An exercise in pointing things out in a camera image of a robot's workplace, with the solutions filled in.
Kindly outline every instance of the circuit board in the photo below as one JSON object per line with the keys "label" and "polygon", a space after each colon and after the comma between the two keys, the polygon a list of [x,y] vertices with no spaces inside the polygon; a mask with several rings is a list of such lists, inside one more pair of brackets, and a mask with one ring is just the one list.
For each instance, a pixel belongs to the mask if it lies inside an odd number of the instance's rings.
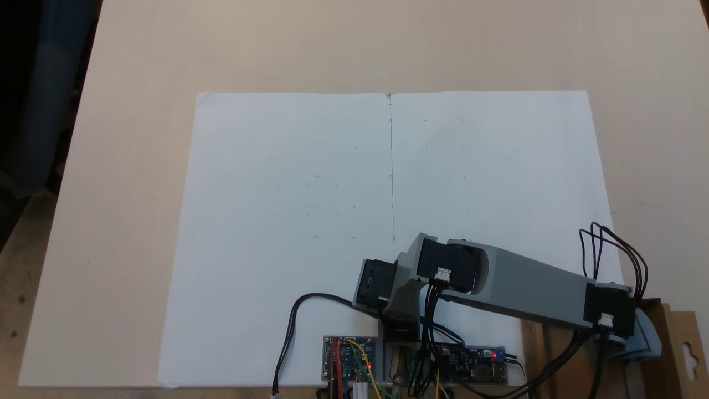
{"label": "circuit board", "polygon": [[374,375],[374,355],[376,354],[376,337],[323,337],[323,369],[320,377],[323,381],[334,378],[337,375],[337,362],[335,361],[337,352],[333,351],[333,343],[340,347],[340,368],[342,378],[353,380],[354,382],[370,382],[367,363],[364,361],[362,351],[357,345],[351,345],[346,340],[357,342],[367,353],[369,369]]}
{"label": "circuit board", "polygon": [[[441,361],[468,383],[507,383],[507,364],[503,346],[466,346],[464,348],[441,348]],[[441,381],[453,381],[441,370]]]}

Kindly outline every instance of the black wire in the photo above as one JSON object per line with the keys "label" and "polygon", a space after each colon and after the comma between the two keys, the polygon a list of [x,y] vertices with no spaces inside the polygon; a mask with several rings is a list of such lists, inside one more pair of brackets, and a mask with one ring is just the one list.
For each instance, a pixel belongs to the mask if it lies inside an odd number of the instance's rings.
{"label": "black wire", "polygon": [[[293,341],[293,337],[295,335],[295,330],[296,330],[296,315],[298,314],[298,308],[301,306],[301,304],[313,297],[320,297],[328,300],[333,300],[335,302],[339,302],[345,306],[351,307],[352,309],[362,312],[366,315],[369,315],[371,317],[374,317],[375,319],[378,318],[378,314],[374,312],[370,312],[368,310],[363,310],[358,307],[352,306],[352,301],[346,300],[343,297],[338,297],[337,295],[332,295],[332,294],[325,294],[325,293],[311,293],[311,294],[305,294],[298,298],[295,303],[293,304],[293,307],[291,308],[291,315],[288,320],[288,327],[286,328],[286,338],[283,343],[283,348],[281,349],[281,354],[278,358],[278,362],[276,363],[276,371],[274,372],[274,377],[273,377],[273,384],[271,386],[271,394],[276,395],[279,392],[278,388],[278,376],[281,372],[281,368],[283,367],[283,363],[286,360],[286,356],[288,354],[288,350],[290,349],[291,343]],[[438,323],[433,323],[432,328],[435,329],[436,331],[440,332],[441,334],[445,335],[452,341],[454,341],[453,344],[445,344],[447,346],[465,346],[465,341],[463,338],[461,338],[458,334],[454,333],[447,327],[444,327]]]}
{"label": "black wire", "polygon": [[[440,287],[440,284],[434,283],[433,287],[429,289],[429,292],[427,293],[426,296],[426,306],[425,306],[425,311],[424,311],[424,317],[425,317],[425,323],[424,323],[424,337],[428,339],[430,342],[429,345],[429,350],[431,354],[433,355],[433,366],[430,368],[431,371],[436,371],[438,368],[443,373],[446,373],[449,375],[452,379],[454,379],[455,382],[457,382],[461,387],[466,388],[467,390],[471,391],[472,393],[477,394],[478,396],[484,398],[484,399],[502,399],[502,398],[509,398],[511,395],[517,395],[513,396],[510,399],[517,399],[520,398],[529,392],[533,392],[538,385],[546,381],[551,375],[553,375],[556,371],[558,371],[584,344],[584,342],[590,337],[591,331],[590,330],[579,330],[574,332],[574,335],[569,342],[568,347],[560,354],[558,355],[554,360],[552,360],[540,373],[539,376],[535,377],[531,381],[528,381],[526,384],[524,384],[521,387],[516,388],[515,390],[512,390],[511,392],[505,393],[503,395],[489,395],[482,393],[474,388],[472,388],[470,385],[465,383],[464,381],[460,380],[460,378],[457,377],[457,374],[452,373],[447,365],[445,365],[444,362],[439,362],[437,359],[440,358],[440,353],[438,351],[438,346],[437,343],[435,342],[433,336],[432,336],[432,329],[430,328],[430,322],[432,321],[433,315],[435,313],[435,306],[438,300],[438,295],[440,294],[440,291],[442,291],[442,287]],[[426,353],[421,353],[419,355],[419,360],[423,359],[425,357]],[[421,384],[420,388],[425,388],[427,387],[427,384]],[[419,397],[422,395],[424,391],[414,391],[414,396]]]}
{"label": "black wire", "polygon": [[645,294],[645,288],[647,288],[647,278],[648,278],[648,274],[649,274],[649,270],[648,270],[648,268],[647,268],[647,262],[645,262],[645,260],[643,259],[642,255],[640,255],[640,252],[638,252],[638,251],[637,251],[635,248],[633,248],[630,244],[628,244],[627,242],[625,242],[624,240],[622,240],[617,234],[613,233],[613,231],[611,231],[608,227],[602,226],[602,225],[600,225],[600,224],[598,224],[598,223],[596,223],[596,222],[592,223],[592,225],[593,225],[593,224],[595,224],[596,226],[598,226],[602,231],[605,231],[606,233],[608,233],[608,235],[610,235],[611,237],[613,237],[613,238],[614,238],[616,241],[618,241],[620,244],[622,244],[623,246],[627,247],[631,252],[633,252],[635,255],[637,255],[637,257],[638,257],[638,258],[640,259],[640,261],[642,262],[643,268],[645,269],[645,271],[644,271],[644,280],[643,280],[643,282],[642,282],[642,290],[640,291],[640,297],[642,298],[642,296]]}
{"label": "black wire", "polygon": [[[630,259],[630,262],[632,263],[633,269],[635,269],[635,293],[633,297],[637,300],[640,301],[645,293],[645,288],[647,287],[647,279],[648,279],[648,268],[647,268],[647,263],[645,260],[642,258],[642,256],[635,250],[635,248],[631,247],[628,243],[623,241],[620,237],[615,235],[608,227],[606,226],[601,226],[601,231],[604,231],[607,233],[609,236],[611,236],[613,239],[615,239],[617,242],[613,242],[605,237],[595,235],[591,233],[588,230],[580,229],[579,230],[579,235],[581,236],[581,239],[583,240],[583,234],[588,234],[591,236],[591,239],[597,238],[602,240],[602,242],[609,243],[616,248],[620,249],[627,257]],[[642,262],[642,265],[644,267],[644,273],[642,272],[640,268],[640,262]]]}
{"label": "black wire", "polygon": [[329,300],[333,300],[335,302],[339,302],[343,305],[346,305],[348,307],[351,307],[354,310],[360,311],[366,315],[372,316],[376,318],[376,314],[372,312],[368,312],[366,310],[362,310],[356,307],[352,306],[352,301],[346,300],[345,298],[338,297],[337,295],[332,295],[332,294],[324,294],[324,293],[311,293],[311,294],[305,294],[298,298],[296,302],[293,304],[293,308],[291,309],[291,316],[288,320],[288,327],[286,328],[286,339],[283,343],[283,349],[281,349],[281,355],[278,358],[278,362],[276,363],[276,371],[274,373],[273,377],[273,385],[271,387],[271,394],[276,395],[279,390],[278,390],[278,375],[281,372],[281,367],[283,366],[283,362],[286,360],[286,355],[288,354],[288,349],[291,346],[291,342],[293,341],[293,337],[295,334],[296,330],[296,315],[298,314],[298,308],[301,306],[301,303],[303,303],[305,300],[313,297],[320,297],[320,298],[325,298]]}
{"label": "black wire", "polygon": [[610,337],[609,329],[602,329],[600,337],[598,339],[598,359],[596,359],[596,373],[593,376],[593,385],[591,386],[591,392],[588,394],[588,399],[594,399],[598,393],[598,387],[601,386],[601,375],[603,374],[603,364],[605,356],[605,346],[608,343],[608,338]]}

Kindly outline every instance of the wire bundle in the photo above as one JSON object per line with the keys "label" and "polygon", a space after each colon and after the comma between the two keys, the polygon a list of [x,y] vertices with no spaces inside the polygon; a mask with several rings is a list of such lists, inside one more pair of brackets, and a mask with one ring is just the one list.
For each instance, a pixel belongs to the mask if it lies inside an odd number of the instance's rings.
{"label": "wire bundle", "polygon": [[[441,357],[442,347],[438,342],[435,341],[431,325],[435,314],[436,304],[440,299],[440,293],[446,288],[446,286],[446,282],[436,280],[429,285],[428,291],[426,293],[421,349],[418,354],[418,361],[413,371],[413,377],[409,384],[408,392],[409,396],[413,396],[415,398],[420,398],[425,393],[426,388],[428,388],[430,383],[435,379],[435,376],[439,372],[439,370],[444,374],[450,376],[461,387],[469,390],[472,393],[475,393],[483,399],[521,398],[524,395],[527,395],[528,393],[534,393],[539,387],[539,385],[544,383],[547,379],[549,379],[549,377],[554,375],[554,373],[556,373],[564,364],[566,364],[566,362],[569,361],[569,359],[584,345],[586,340],[593,334],[590,329],[574,331],[574,335],[565,350],[563,350],[560,355],[558,355],[546,367],[544,367],[538,376],[534,377],[532,380],[528,381],[524,385],[501,395],[491,395],[488,393],[483,393],[458,378],[457,374],[454,371],[450,370],[448,368],[448,365],[445,364],[445,362],[438,361],[438,359]],[[424,373],[423,362],[424,359],[429,358],[431,359],[431,362],[428,367],[428,372]]]}
{"label": "wire bundle", "polygon": [[[604,233],[609,235],[614,241],[604,237]],[[636,301],[640,301],[642,296],[645,294],[645,288],[647,288],[648,276],[647,263],[640,255],[640,252],[631,247],[627,242],[623,241],[608,227],[593,222],[591,223],[590,231],[579,229],[579,238],[581,239],[581,267],[583,268],[584,276],[586,277],[588,277],[588,274],[586,273],[586,245],[584,243],[584,234],[591,237],[591,247],[593,249],[593,279],[598,279],[598,269],[601,265],[601,254],[603,253],[603,243],[605,242],[610,244],[620,249],[630,259],[632,267],[635,270],[635,292],[633,293],[633,297]],[[598,239],[598,253],[596,253],[596,239]]]}

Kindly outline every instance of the table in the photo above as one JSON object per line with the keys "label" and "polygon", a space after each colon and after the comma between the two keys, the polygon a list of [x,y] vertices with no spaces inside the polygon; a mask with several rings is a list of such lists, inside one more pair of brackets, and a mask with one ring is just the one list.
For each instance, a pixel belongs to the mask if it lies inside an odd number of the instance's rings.
{"label": "table", "polygon": [[199,92],[586,89],[648,295],[703,303],[708,77],[696,0],[106,0],[20,384],[157,385]]}

